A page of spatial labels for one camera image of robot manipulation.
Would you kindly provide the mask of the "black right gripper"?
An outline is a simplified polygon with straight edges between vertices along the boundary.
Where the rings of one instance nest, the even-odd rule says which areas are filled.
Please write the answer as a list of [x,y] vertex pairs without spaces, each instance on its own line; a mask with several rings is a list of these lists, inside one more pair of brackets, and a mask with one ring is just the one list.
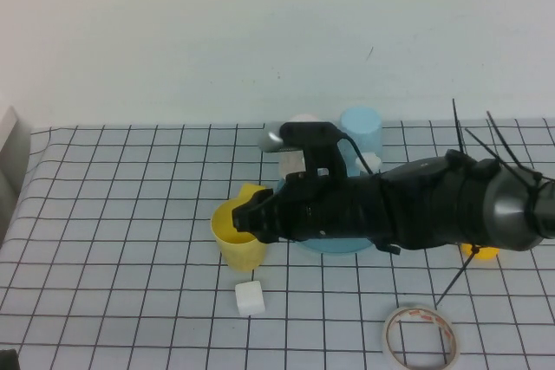
[[232,210],[232,225],[260,243],[277,243],[280,237],[393,241],[393,221],[377,175],[296,180],[277,193],[256,191],[248,204]]

